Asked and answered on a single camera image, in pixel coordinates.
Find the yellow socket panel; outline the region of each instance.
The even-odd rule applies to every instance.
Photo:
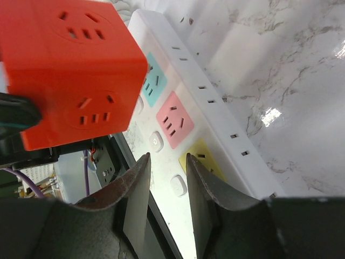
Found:
[[[212,156],[211,151],[207,147],[203,139],[198,139],[183,155],[180,156],[178,161],[180,162],[184,173],[186,173],[186,155],[190,153],[194,155],[212,174],[226,182],[226,178],[215,159]]]

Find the cable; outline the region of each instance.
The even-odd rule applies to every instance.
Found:
[[[35,185],[35,183],[27,177],[25,174],[23,174],[20,171],[12,170],[11,168],[4,168],[5,171],[14,174],[15,176],[21,178],[23,181],[27,183],[27,185],[31,188],[31,190],[37,195],[39,198],[45,198],[44,194],[39,190],[38,186]]]
[[[52,188],[54,185],[57,185],[57,182],[53,182],[50,185],[47,185],[46,187],[42,188],[41,186],[39,186],[39,189],[41,190],[42,193],[44,193],[47,189]]]
[[[95,161],[94,158],[93,158],[93,154],[94,154],[94,153],[96,153],[96,148],[93,147],[93,148],[91,149],[91,154],[90,154],[90,159],[91,159],[92,162]]]
[[[88,184],[87,150],[84,150],[83,153],[84,153],[84,177],[85,177],[86,196],[89,196],[90,195],[90,186]]]

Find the white marble countertop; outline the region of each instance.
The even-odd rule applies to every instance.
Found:
[[[289,196],[345,194],[344,0],[132,0],[169,22]]]

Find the electrical outlet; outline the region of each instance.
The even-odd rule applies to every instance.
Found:
[[[156,115],[172,149],[193,130],[194,123],[174,91]]]
[[[52,23],[57,34],[79,44],[101,44],[112,30],[109,22],[97,13],[68,7],[59,10]]]
[[[21,133],[27,151],[128,128],[148,63],[112,4],[13,0],[0,6],[8,93],[32,100],[43,117]],[[19,20],[25,27],[16,26]]]
[[[217,176],[223,181],[226,181],[226,178],[216,163],[211,151],[207,147],[205,141],[203,139],[198,139],[183,155],[180,156],[178,161],[180,162],[184,172],[186,173],[186,155],[190,153],[194,155],[212,174]]]
[[[153,107],[168,81],[152,53],[147,55],[147,61],[149,63],[149,73],[144,81],[142,92],[150,107]]]
[[[75,128],[91,129],[114,123],[115,103],[119,102],[114,92],[99,91],[80,97],[65,111],[67,123]]]

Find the white power strip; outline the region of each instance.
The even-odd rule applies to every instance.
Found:
[[[140,114],[133,118],[153,146],[151,152],[155,149],[150,142],[154,132],[159,132],[164,142],[163,148],[152,154],[152,160],[168,160],[169,166],[172,162],[180,166],[178,158],[202,138],[228,184],[258,199],[272,194],[284,196],[282,187],[166,18],[161,13],[137,10],[128,28],[144,54],[154,56],[168,82],[153,107],[141,94],[137,107]],[[193,130],[174,149],[156,119],[172,91],[194,122]]]
[[[179,161],[190,147],[205,143],[209,152],[203,154],[211,154],[221,178],[243,193],[258,199],[285,193],[166,18],[136,10],[128,29],[155,74],[147,76],[129,130],[123,134],[136,159],[151,153],[150,190],[182,256],[196,258],[187,177]],[[170,118],[162,123],[161,109],[172,92],[192,121],[185,124],[189,119],[184,117],[183,127],[191,131],[178,141],[172,141],[178,131],[170,137],[176,125],[165,135]]]

